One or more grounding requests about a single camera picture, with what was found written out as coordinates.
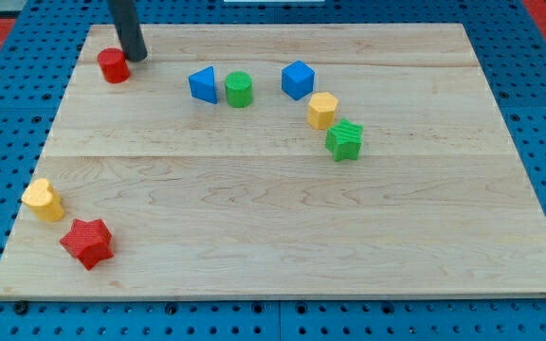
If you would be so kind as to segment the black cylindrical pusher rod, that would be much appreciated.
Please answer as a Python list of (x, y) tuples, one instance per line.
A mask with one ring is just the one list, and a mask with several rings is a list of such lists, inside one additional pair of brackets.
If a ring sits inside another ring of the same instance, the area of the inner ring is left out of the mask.
[(141, 62), (148, 56), (134, 0), (107, 0), (118, 40), (130, 62)]

